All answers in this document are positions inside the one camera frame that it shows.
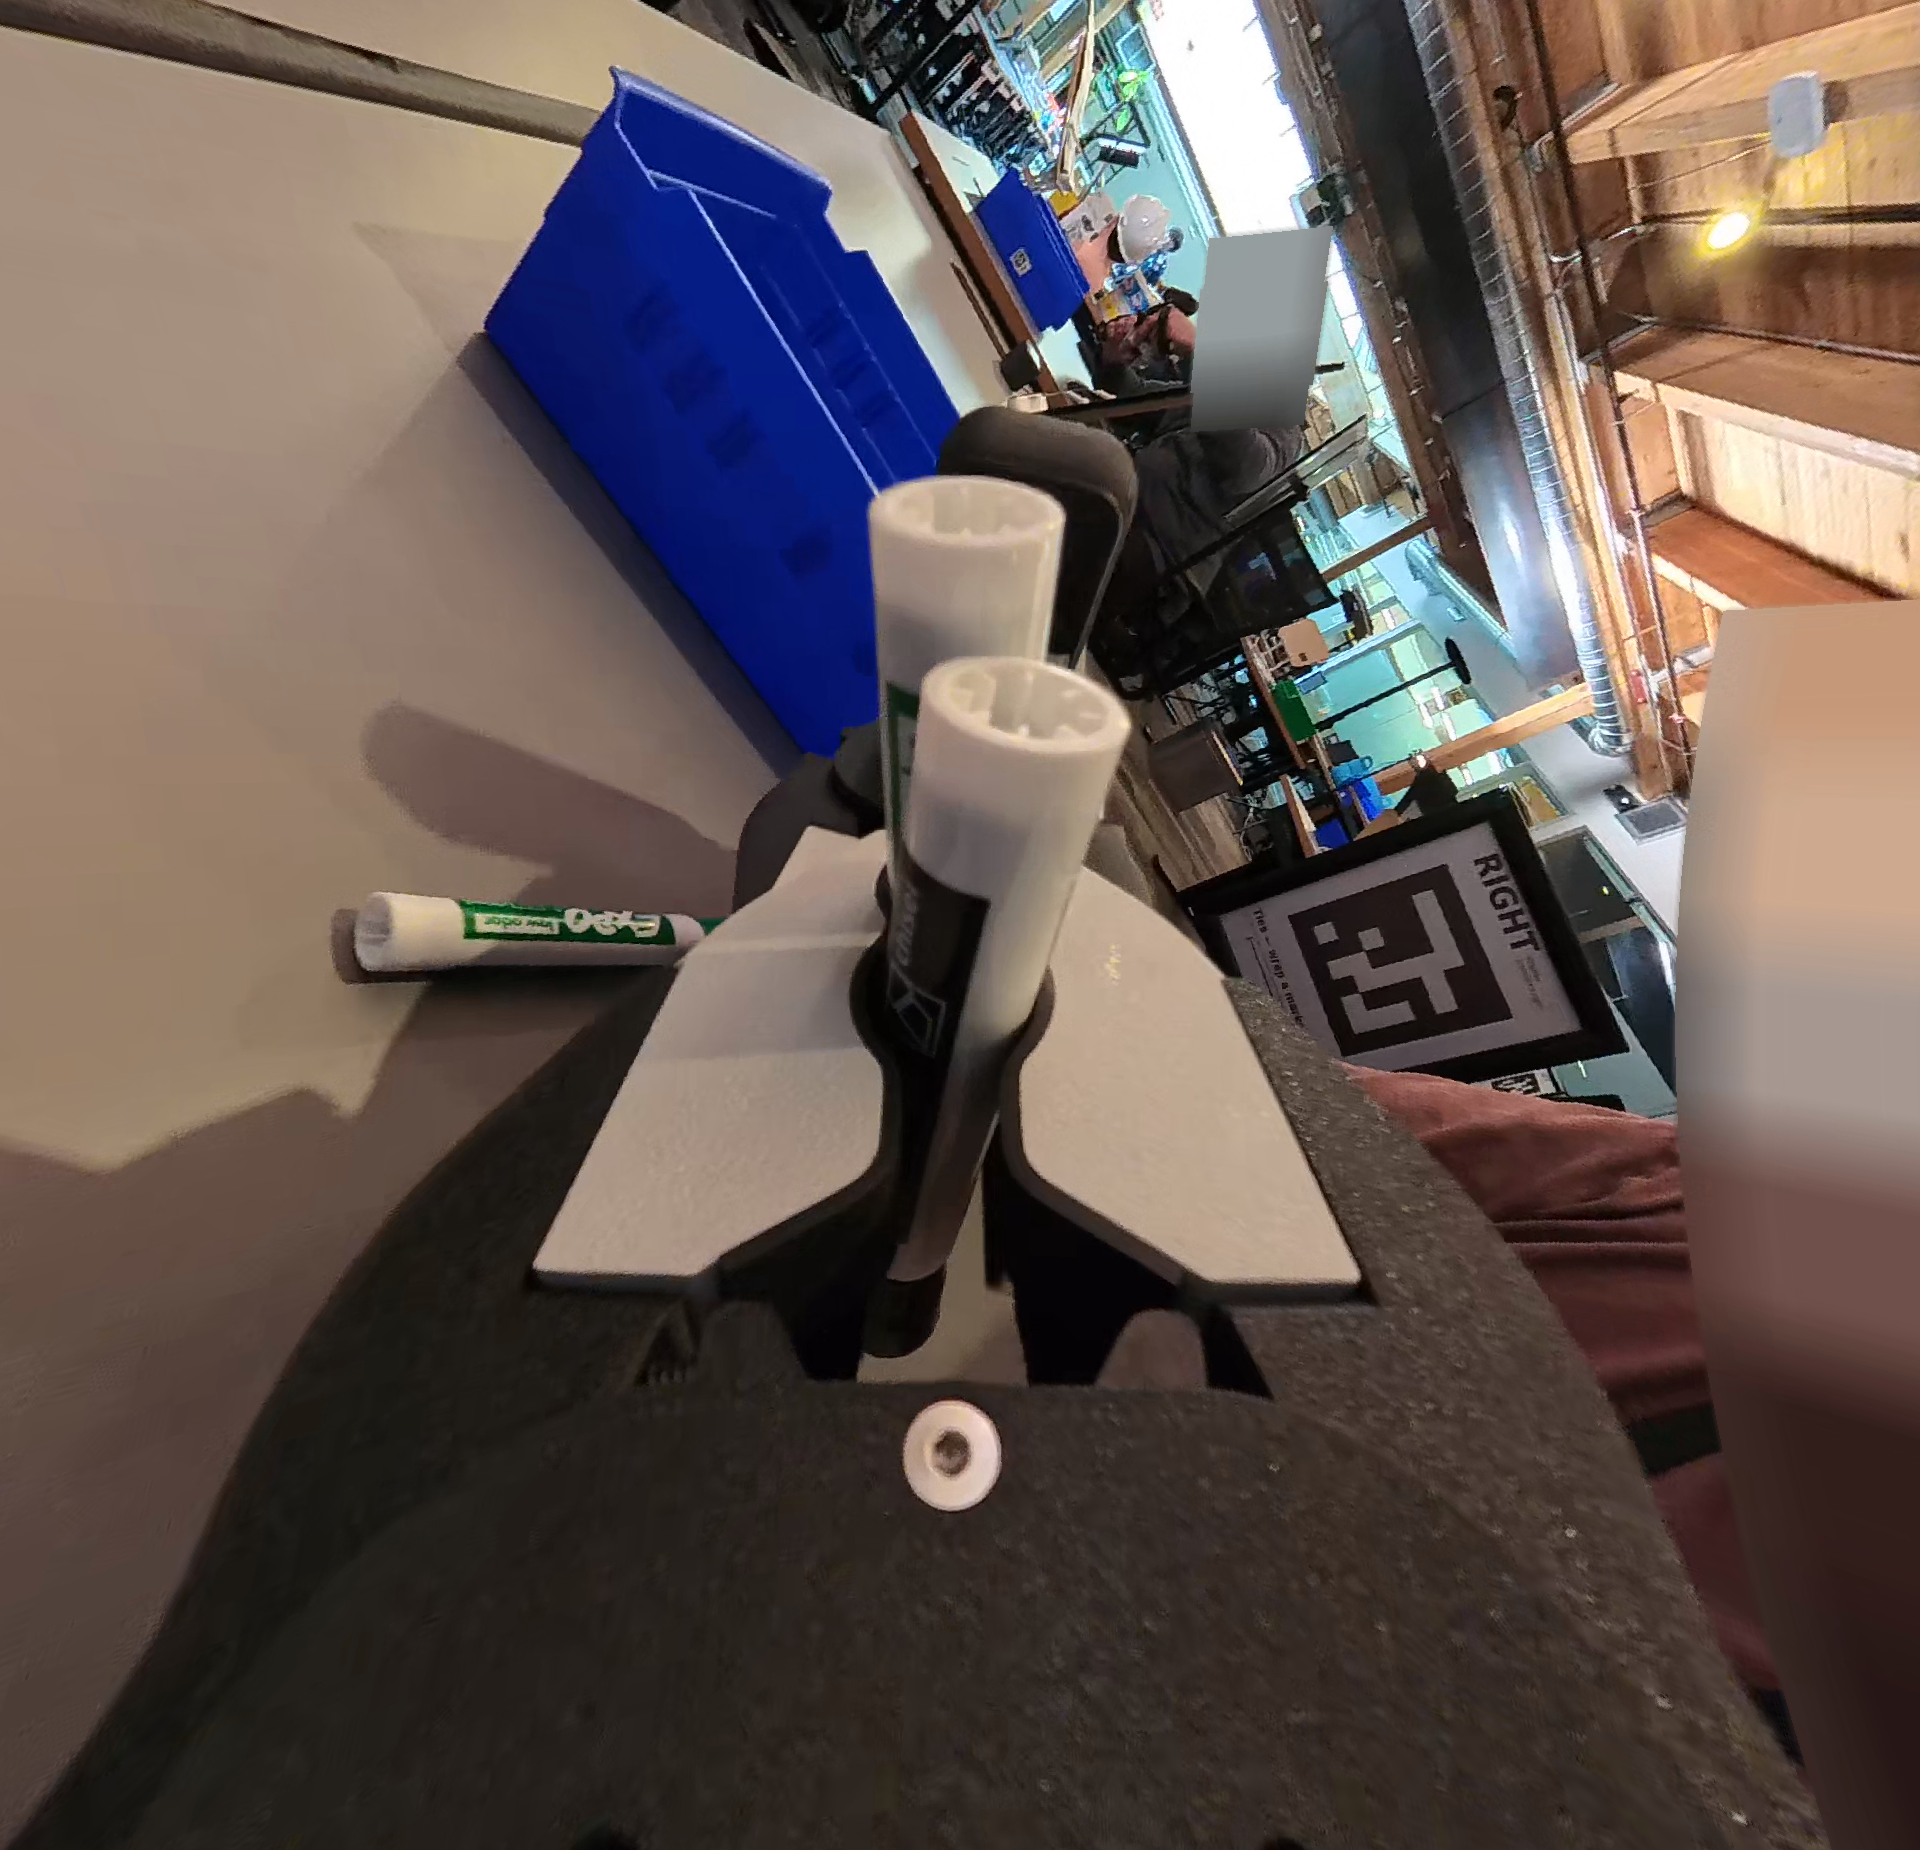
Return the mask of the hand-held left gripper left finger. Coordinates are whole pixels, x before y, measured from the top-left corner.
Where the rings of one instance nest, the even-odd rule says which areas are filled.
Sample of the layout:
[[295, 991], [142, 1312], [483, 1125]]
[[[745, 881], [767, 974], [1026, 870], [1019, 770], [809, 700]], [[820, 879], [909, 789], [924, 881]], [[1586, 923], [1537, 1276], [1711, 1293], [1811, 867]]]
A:
[[868, 1020], [888, 839], [808, 830], [693, 946], [531, 1271], [544, 1289], [851, 1298], [900, 1239], [900, 1070]]

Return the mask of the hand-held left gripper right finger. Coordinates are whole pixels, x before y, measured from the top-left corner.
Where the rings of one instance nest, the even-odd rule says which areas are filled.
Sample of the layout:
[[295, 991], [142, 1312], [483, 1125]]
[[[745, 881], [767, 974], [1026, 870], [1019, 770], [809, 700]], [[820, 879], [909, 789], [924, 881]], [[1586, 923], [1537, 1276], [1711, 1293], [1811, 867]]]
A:
[[1357, 1257], [1217, 965], [1078, 870], [999, 1084], [1009, 1182], [1185, 1303], [1348, 1303]]

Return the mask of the green dry-erase marker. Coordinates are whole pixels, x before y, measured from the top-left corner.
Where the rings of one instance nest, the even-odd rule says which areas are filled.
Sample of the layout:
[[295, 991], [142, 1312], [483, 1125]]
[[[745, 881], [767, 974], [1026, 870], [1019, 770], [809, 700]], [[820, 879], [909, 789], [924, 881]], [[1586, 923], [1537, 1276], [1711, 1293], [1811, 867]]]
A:
[[358, 980], [470, 974], [648, 974], [677, 968], [725, 919], [633, 906], [517, 906], [375, 892], [331, 913], [335, 968]]
[[971, 656], [1036, 658], [1054, 606], [1058, 546], [1064, 505], [1001, 475], [911, 475], [868, 505], [891, 879], [900, 870], [924, 671]]

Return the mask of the black dry-erase marker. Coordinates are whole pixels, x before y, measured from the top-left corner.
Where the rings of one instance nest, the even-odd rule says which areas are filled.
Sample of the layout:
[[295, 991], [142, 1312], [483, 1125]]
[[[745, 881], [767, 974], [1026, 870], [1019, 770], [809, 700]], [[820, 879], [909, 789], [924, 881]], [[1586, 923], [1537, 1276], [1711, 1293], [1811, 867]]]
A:
[[911, 1356], [999, 1136], [999, 1094], [1133, 734], [1097, 678], [1019, 656], [920, 678], [891, 839], [875, 1020], [900, 1054], [900, 1247], [868, 1298], [864, 1350]]

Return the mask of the black framed tag sign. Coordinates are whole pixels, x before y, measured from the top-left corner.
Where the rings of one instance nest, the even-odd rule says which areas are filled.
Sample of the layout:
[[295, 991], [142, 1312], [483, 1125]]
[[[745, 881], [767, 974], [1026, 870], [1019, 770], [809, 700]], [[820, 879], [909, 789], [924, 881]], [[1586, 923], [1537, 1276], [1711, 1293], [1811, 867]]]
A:
[[1627, 1054], [1508, 789], [1179, 892], [1213, 965], [1357, 1070], [1463, 1084]]

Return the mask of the maroon shirt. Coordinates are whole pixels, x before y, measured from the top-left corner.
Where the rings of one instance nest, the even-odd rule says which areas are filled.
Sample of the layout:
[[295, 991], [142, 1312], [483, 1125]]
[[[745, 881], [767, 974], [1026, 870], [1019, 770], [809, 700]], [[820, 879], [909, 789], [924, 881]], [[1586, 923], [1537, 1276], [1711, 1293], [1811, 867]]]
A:
[[1674, 1125], [1418, 1070], [1345, 1073], [1476, 1198], [1561, 1319], [1633, 1444], [1734, 1676], [1800, 1760], [1716, 1427]]

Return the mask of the black office chair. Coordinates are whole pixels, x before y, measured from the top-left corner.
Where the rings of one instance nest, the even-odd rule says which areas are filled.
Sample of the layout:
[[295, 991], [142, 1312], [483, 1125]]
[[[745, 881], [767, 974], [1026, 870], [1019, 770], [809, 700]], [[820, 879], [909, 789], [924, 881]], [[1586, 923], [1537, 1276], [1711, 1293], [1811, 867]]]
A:
[[1169, 686], [1201, 653], [1275, 634], [1332, 604], [1293, 510], [1201, 539], [1137, 517], [1097, 606], [1090, 666], [1123, 697], [1146, 697]]

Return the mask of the black mesh chair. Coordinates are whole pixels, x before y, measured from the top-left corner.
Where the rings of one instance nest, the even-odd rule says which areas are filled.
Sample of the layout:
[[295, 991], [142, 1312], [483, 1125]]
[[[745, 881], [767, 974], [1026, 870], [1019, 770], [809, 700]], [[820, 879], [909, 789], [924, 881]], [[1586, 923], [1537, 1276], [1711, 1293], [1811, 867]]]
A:
[[1047, 658], [1078, 670], [1142, 505], [1133, 450], [1090, 424], [986, 405], [940, 440], [934, 472], [1017, 480], [1064, 510]]

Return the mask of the blue plastic bin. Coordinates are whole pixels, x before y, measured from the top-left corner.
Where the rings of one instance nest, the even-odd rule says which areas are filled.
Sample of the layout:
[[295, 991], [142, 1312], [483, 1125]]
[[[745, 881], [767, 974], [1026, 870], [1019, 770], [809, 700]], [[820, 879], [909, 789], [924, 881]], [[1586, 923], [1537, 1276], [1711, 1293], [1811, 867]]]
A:
[[1086, 297], [1086, 273], [1036, 187], [1019, 168], [1001, 180], [971, 209], [980, 236], [1008, 268], [1008, 280], [1034, 330], [1058, 330]]
[[956, 405], [834, 187], [612, 72], [483, 333], [803, 752], [875, 718], [868, 505]]

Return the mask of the silver air duct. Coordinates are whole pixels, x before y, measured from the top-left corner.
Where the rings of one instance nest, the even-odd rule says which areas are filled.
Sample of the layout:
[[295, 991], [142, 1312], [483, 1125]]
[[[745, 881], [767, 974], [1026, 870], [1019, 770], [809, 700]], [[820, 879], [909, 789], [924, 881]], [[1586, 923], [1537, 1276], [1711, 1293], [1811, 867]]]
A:
[[1633, 727], [1602, 653], [1586, 567], [1589, 534], [1580, 530], [1574, 475], [1554, 450], [1547, 386], [1524, 340], [1499, 345], [1495, 355], [1499, 394], [1480, 398], [1480, 408], [1486, 408], [1486, 453], [1463, 488], [1476, 524], [1494, 534], [1494, 583], [1499, 604], [1504, 583], [1543, 583], [1554, 593], [1575, 671], [1589, 686], [1580, 742], [1597, 757], [1627, 761], [1633, 752]]

